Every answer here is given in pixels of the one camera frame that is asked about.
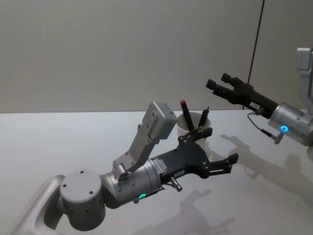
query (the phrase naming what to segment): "pen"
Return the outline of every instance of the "pen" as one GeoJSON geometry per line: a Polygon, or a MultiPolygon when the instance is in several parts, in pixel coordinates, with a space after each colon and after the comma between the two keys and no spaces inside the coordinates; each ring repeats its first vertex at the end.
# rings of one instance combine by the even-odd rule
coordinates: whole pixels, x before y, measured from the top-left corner
{"type": "Polygon", "coordinates": [[[191,131],[195,127],[194,127],[194,124],[192,123],[192,119],[191,119],[191,116],[190,116],[190,113],[189,113],[186,101],[184,99],[182,99],[180,101],[180,105],[181,105],[181,108],[182,108],[182,114],[183,114],[183,116],[185,118],[185,121],[187,123],[188,130],[191,131]]]}
{"type": "Polygon", "coordinates": [[[209,108],[210,107],[207,107],[207,109],[204,109],[203,111],[202,111],[202,115],[201,115],[201,118],[200,118],[200,121],[199,121],[199,124],[198,124],[198,128],[199,127],[201,127],[201,126],[204,126],[204,124],[205,124],[205,121],[206,121],[206,119],[207,119],[207,115],[209,114],[209,108]]]}

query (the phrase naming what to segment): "robotic arm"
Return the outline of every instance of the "robotic arm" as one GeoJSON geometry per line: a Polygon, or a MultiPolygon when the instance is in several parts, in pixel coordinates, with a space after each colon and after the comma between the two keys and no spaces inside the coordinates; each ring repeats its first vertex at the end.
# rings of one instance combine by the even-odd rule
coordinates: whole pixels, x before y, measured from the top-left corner
{"type": "Polygon", "coordinates": [[[309,146],[313,144],[312,66],[312,49],[298,48],[297,70],[300,71],[299,95],[302,103],[308,109],[305,113],[286,103],[278,105],[276,102],[254,91],[253,86],[250,84],[244,83],[237,77],[232,78],[226,73],[223,74],[221,80],[233,86],[233,90],[217,85],[211,79],[208,80],[206,87],[213,90],[213,94],[227,99],[232,104],[241,104],[253,110],[254,112],[250,115],[262,115],[269,119],[268,124],[280,131],[280,134],[275,137],[264,129],[259,129],[264,134],[273,138],[276,144],[286,134],[302,145],[309,146]]]}
{"type": "Polygon", "coordinates": [[[89,231],[105,218],[105,206],[116,209],[164,190],[163,185],[182,190],[177,178],[193,173],[206,179],[227,174],[238,160],[233,154],[222,161],[210,162],[195,143],[212,135],[212,128],[194,129],[178,138],[176,149],[148,159],[160,139],[166,139],[176,116],[164,103],[151,103],[130,149],[113,162],[111,172],[98,175],[78,170],[68,176],[48,179],[22,213],[11,235],[62,235],[55,228],[66,214],[71,226],[89,231]]]}

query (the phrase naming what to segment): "black cable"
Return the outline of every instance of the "black cable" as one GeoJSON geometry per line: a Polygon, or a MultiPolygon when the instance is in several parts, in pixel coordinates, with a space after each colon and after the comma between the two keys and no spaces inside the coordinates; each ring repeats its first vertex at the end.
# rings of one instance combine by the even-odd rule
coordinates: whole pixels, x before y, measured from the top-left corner
{"type": "Polygon", "coordinates": [[[258,126],[252,121],[252,119],[249,117],[251,114],[252,114],[252,113],[249,113],[249,114],[247,115],[248,119],[251,121],[251,123],[252,123],[256,128],[258,128],[259,130],[261,130],[261,128],[258,127],[258,126]]]}
{"type": "MultiPolygon", "coordinates": [[[[261,112],[262,112],[262,110],[256,111],[257,115],[261,114],[261,112]]],[[[260,127],[258,127],[258,126],[252,121],[252,119],[249,117],[249,116],[252,115],[252,114],[255,114],[255,113],[249,113],[249,114],[247,115],[247,117],[248,117],[248,119],[251,121],[251,123],[252,123],[258,130],[260,130],[262,133],[264,133],[265,135],[267,135],[267,136],[270,137],[270,138],[273,138],[274,135],[273,135],[272,133],[268,132],[267,130],[261,129],[260,127]]]]}
{"type": "Polygon", "coordinates": [[[265,3],[265,0],[263,0],[263,2],[262,2],[261,13],[260,13],[260,18],[259,18],[259,24],[258,24],[258,29],[256,31],[255,43],[254,43],[254,48],[253,48],[253,54],[252,54],[252,60],[251,60],[251,65],[250,65],[250,71],[249,71],[247,84],[249,84],[249,82],[250,82],[252,66],[253,66],[253,61],[254,61],[254,56],[255,56],[255,51],[256,51],[256,45],[258,43],[259,32],[260,32],[260,27],[261,27],[261,20],[262,20],[262,15],[263,15],[263,10],[264,10],[264,3],[265,3]]]}

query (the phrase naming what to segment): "green led light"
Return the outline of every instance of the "green led light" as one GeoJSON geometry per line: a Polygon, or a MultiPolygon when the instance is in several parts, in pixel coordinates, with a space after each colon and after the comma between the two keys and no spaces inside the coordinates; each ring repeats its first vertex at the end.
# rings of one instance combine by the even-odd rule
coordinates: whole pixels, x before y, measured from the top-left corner
{"type": "Polygon", "coordinates": [[[141,194],[141,195],[139,196],[139,199],[144,199],[145,197],[146,197],[146,194],[143,193],[143,194],[141,194]]]}

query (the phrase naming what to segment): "blue led light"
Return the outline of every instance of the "blue led light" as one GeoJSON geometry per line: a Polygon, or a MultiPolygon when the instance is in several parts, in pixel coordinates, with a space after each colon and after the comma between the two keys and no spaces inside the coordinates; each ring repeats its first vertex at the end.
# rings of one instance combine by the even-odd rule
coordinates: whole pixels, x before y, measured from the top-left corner
{"type": "Polygon", "coordinates": [[[288,132],[288,131],[289,131],[289,128],[288,128],[288,126],[282,125],[282,126],[280,126],[280,130],[281,130],[282,132],[288,132]]]}

